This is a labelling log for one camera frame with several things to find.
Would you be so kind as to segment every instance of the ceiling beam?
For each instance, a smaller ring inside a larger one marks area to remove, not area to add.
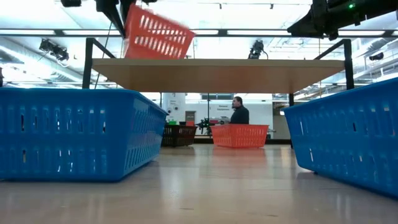
[[[293,37],[286,29],[191,29],[191,31],[196,33],[196,37]],[[398,37],[398,30],[339,30],[339,34],[340,38]],[[0,29],[0,36],[121,37],[119,31],[107,29]]]

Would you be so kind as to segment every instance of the table top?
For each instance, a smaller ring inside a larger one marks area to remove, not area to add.
[[[295,93],[344,70],[339,60],[93,59],[93,68],[130,90],[180,93]]]

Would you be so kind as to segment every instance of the glossy floor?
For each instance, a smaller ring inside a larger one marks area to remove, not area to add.
[[[0,182],[1,224],[391,223],[398,201],[313,175],[284,146],[163,149],[117,184]]]

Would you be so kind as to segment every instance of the dark jacket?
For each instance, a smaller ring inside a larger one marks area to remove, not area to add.
[[[249,110],[244,106],[235,109],[231,117],[231,124],[249,124]]]

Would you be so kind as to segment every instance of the black basket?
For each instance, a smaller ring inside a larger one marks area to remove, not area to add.
[[[196,126],[166,125],[163,132],[162,146],[192,145],[196,132]]]

